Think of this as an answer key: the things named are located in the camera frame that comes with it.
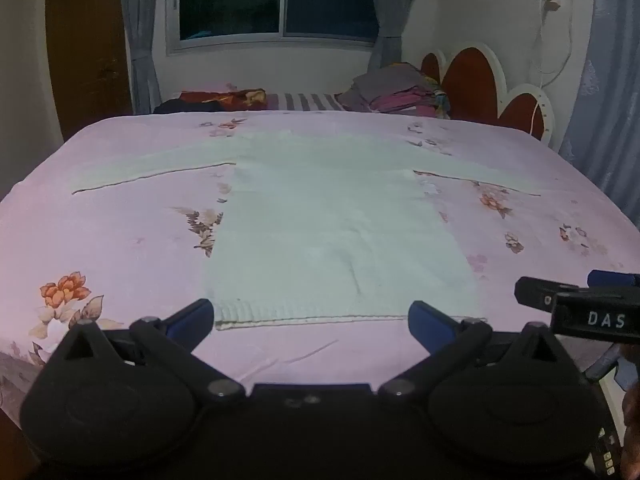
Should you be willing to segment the person's right hand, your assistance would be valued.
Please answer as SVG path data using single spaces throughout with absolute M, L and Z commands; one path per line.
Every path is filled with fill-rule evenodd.
M 625 424 L 620 471 L 626 480 L 637 480 L 640 476 L 640 411 L 639 385 L 633 385 L 623 400 Z

